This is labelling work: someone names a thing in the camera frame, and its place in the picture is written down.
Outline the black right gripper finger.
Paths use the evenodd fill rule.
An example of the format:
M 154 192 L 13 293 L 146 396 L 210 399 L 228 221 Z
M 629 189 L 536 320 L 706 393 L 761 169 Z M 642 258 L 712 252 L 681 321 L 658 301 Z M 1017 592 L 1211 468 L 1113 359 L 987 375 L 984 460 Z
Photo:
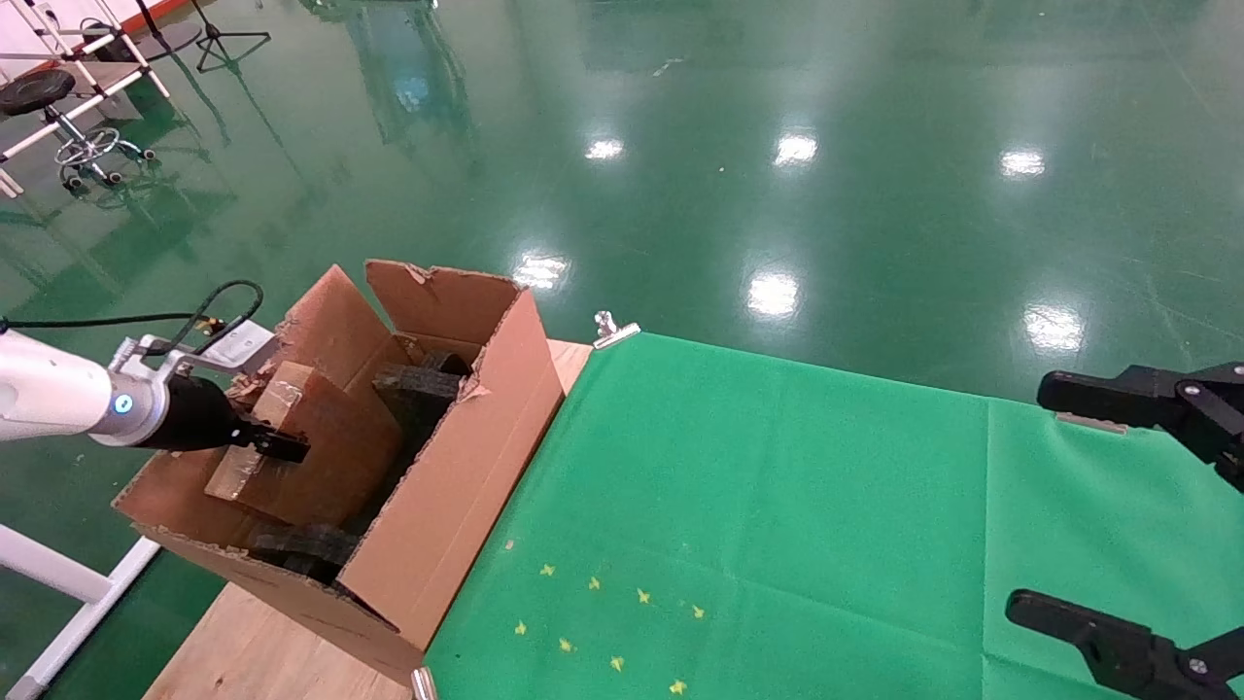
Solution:
M 1030 589 L 1015 589 L 1005 615 L 1015 625 L 1064 642 L 1084 656 L 1093 683 L 1133 699 L 1239 699 L 1243 629 L 1198 647 L 1177 647 L 1148 625 Z
M 1130 366 L 1112 378 L 1052 371 L 1041 378 L 1037 404 L 1091 420 L 1164 430 L 1243 491 L 1240 363 L 1194 372 Z

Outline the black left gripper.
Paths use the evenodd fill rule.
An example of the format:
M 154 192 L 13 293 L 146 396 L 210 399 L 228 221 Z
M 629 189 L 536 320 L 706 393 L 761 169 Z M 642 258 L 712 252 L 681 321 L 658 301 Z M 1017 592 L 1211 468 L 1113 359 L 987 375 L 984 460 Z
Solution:
M 258 455 L 292 464 L 302 464 L 310 453 L 305 436 L 294 436 L 266 421 L 243 418 L 221 385 L 209 378 L 172 375 L 167 387 L 167 412 L 156 433 L 146 439 L 146 448 L 187 453 L 235 444 L 253 448 Z

